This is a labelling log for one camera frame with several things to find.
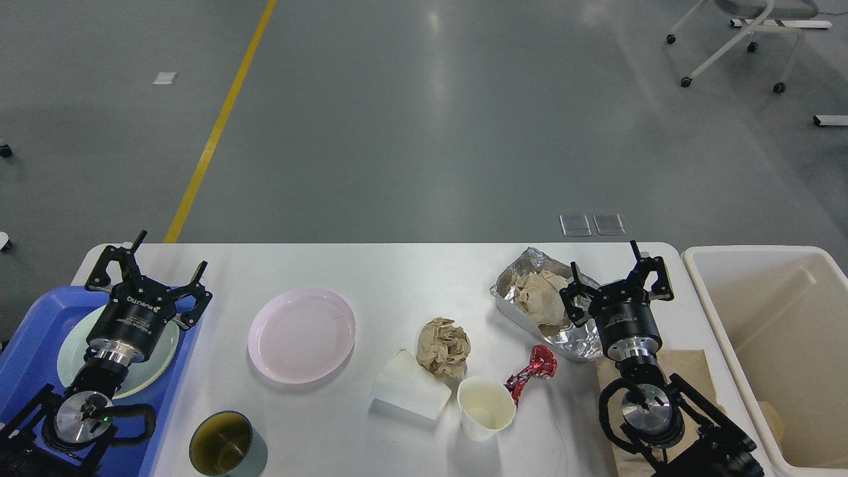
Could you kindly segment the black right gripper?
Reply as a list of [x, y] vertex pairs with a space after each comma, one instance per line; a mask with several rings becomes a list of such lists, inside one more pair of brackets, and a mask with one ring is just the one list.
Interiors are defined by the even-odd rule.
[[[564, 317], [575, 327], [594, 320], [603, 354], [615, 362], [657, 355], [663, 342], [649, 302], [674, 299], [663, 257], [643, 256], [635, 240], [629, 244], [636, 263], [624, 281], [593, 287], [582, 281], [578, 264], [571, 262], [572, 281], [560, 289]], [[645, 289], [651, 274], [655, 281]]]

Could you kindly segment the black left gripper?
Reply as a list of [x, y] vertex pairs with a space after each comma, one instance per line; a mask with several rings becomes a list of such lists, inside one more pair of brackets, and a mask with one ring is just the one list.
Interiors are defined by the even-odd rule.
[[[208, 262], [200, 262], [188, 284], [169, 289], [148, 281], [140, 272], [135, 254], [148, 232], [141, 230], [130, 247], [106, 246], [84, 288], [109, 293], [109, 302], [87, 335], [87, 345], [104, 358], [108, 353], [121, 356], [121, 364], [146, 362], [152, 355], [169, 320], [181, 330], [190, 330], [212, 300], [212, 293], [201, 283]], [[121, 281], [112, 283], [109, 263], [117, 263]], [[191, 297], [193, 307], [176, 314], [176, 303]]]

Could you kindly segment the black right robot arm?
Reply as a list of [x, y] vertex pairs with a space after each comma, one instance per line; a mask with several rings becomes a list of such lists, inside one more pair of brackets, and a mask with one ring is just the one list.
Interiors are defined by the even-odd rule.
[[630, 247], [626, 278], [594, 287], [571, 262], [572, 281], [559, 291], [564, 316], [596, 323], [603, 356], [619, 372], [600, 393], [604, 435], [642, 456], [655, 476], [763, 476], [754, 440], [682, 376], [661, 369], [651, 303], [672, 301], [674, 292], [663, 257], [644, 256], [635, 241]]

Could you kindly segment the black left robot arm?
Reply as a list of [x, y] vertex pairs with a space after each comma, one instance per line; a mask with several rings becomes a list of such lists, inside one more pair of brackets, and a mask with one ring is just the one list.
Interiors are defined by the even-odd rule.
[[106, 293], [108, 302], [85, 336], [83, 365], [63, 392], [45, 384], [4, 423], [3, 476], [94, 476], [109, 448], [139, 446], [154, 434], [151, 405], [115, 405], [115, 396], [167, 328], [192, 329], [213, 296], [202, 284], [207, 262], [182, 286], [142, 274], [136, 252], [145, 236], [98, 256], [84, 288]]

